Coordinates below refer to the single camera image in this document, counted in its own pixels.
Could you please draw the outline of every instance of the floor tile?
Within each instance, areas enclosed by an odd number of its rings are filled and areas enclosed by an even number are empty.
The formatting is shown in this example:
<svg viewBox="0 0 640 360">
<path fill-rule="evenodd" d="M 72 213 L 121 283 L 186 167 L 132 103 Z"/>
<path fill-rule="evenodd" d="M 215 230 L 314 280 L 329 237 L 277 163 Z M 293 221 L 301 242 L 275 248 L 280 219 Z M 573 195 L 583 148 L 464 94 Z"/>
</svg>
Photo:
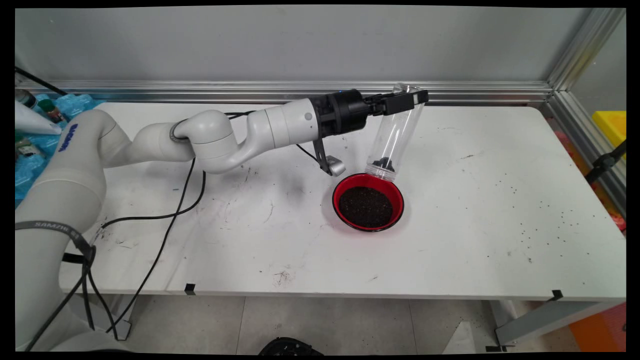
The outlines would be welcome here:
<svg viewBox="0 0 640 360">
<path fill-rule="evenodd" d="M 495 321 L 488 302 L 480 300 L 411 300 L 418 354 L 441 354 L 461 321 L 468 321 L 477 353 L 495 344 Z"/>
<path fill-rule="evenodd" d="M 138 297 L 124 345 L 136 352 L 235 354 L 244 297 Z"/>
<path fill-rule="evenodd" d="M 408 300 L 247 297 L 237 353 L 279 336 L 325 355 L 415 354 Z"/>
</svg>

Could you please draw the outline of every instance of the table leg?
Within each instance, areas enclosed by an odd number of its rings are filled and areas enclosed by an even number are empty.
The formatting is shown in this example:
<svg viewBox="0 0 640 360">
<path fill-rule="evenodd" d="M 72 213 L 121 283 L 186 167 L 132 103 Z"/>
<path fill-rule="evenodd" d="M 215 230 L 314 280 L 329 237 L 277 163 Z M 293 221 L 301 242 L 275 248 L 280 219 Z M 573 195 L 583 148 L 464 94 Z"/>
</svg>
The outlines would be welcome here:
<svg viewBox="0 0 640 360">
<path fill-rule="evenodd" d="M 128 305 L 129 301 L 133 298 L 133 295 L 103 295 L 107 305 L 111 310 L 111 316 L 114 320 L 120 316 L 122 311 Z M 116 330 L 118 331 L 118 340 L 126 340 L 129 336 L 129 331 L 131 330 L 131 322 L 129 318 L 131 317 L 131 313 L 133 312 L 133 307 L 135 303 L 131 306 L 127 314 L 122 317 L 122 320 L 118 322 L 116 325 Z M 86 313 L 84 311 L 84 302 L 83 298 L 80 295 L 73 296 L 71 300 L 69 300 L 69 307 L 71 311 L 76 314 L 76 316 L 80 317 L 83 320 L 86 320 Z M 102 329 L 103 331 L 108 329 L 111 324 L 109 323 L 109 317 L 104 311 L 102 304 L 96 305 L 93 302 L 89 303 L 89 308 L 91 309 L 91 314 L 93 317 L 93 324 L 98 329 Z"/>
<path fill-rule="evenodd" d="M 578 320 L 618 305 L 618 302 L 548 301 L 528 313 L 512 318 L 513 307 L 508 302 L 492 302 L 496 317 L 495 335 L 499 345 L 516 345 Z"/>
</svg>

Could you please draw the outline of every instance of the red bowl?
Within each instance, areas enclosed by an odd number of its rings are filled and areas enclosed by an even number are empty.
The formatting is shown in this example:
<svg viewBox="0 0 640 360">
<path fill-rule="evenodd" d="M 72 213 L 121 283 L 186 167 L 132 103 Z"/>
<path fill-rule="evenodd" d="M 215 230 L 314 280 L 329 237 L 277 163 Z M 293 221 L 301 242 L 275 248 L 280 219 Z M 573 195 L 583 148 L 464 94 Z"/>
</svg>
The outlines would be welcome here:
<svg viewBox="0 0 640 360">
<path fill-rule="evenodd" d="M 344 215 L 340 212 L 340 197 L 342 194 L 350 188 L 354 188 L 356 186 L 364 186 L 366 188 L 375 189 L 383 194 L 389 199 L 392 206 L 391 212 L 391 220 L 389 223 L 381 226 L 381 227 L 364 227 L 358 226 L 349 220 L 347 220 Z M 333 210 L 338 215 L 340 220 L 342 220 L 348 226 L 351 226 L 354 229 L 362 230 L 362 231 L 381 231 L 392 227 L 393 225 L 400 220 L 402 214 L 404 212 L 404 198 L 398 187 L 386 180 L 378 179 L 375 176 L 371 176 L 369 174 L 360 173 L 353 174 L 351 176 L 347 176 L 342 179 L 341 182 L 335 187 L 333 191 Z"/>
</svg>

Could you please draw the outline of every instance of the gray wall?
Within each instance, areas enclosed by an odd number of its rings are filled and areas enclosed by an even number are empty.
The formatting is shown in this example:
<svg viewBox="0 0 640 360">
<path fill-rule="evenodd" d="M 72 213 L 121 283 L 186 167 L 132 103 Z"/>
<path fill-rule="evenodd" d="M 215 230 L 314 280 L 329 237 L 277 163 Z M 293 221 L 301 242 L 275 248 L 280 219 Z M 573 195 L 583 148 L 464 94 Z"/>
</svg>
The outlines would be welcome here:
<svg viewBox="0 0 640 360">
<path fill-rule="evenodd" d="M 571 88 L 591 115 L 598 110 L 627 110 L 627 17 Z"/>
<path fill-rule="evenodd" d="M 588 9 L 282 5 L 19 9 L 51 80 L 544 80 Z"/>
</svg>

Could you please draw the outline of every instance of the scattered soil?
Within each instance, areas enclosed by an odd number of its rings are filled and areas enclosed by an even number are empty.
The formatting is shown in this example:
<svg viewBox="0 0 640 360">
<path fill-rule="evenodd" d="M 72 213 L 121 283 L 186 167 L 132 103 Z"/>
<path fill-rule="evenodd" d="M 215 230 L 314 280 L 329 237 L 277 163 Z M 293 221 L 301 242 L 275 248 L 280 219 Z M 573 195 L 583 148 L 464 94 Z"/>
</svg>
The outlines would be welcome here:
<svg viewBox="0 0 640 360">
<path fill-rule="evenodd" d="M 345 191 L 339 209 L 350 222 L 362 227 L 381 227 L 391 220 L 393 207 L 385 194 L 364 186 Z"/>
</svg>

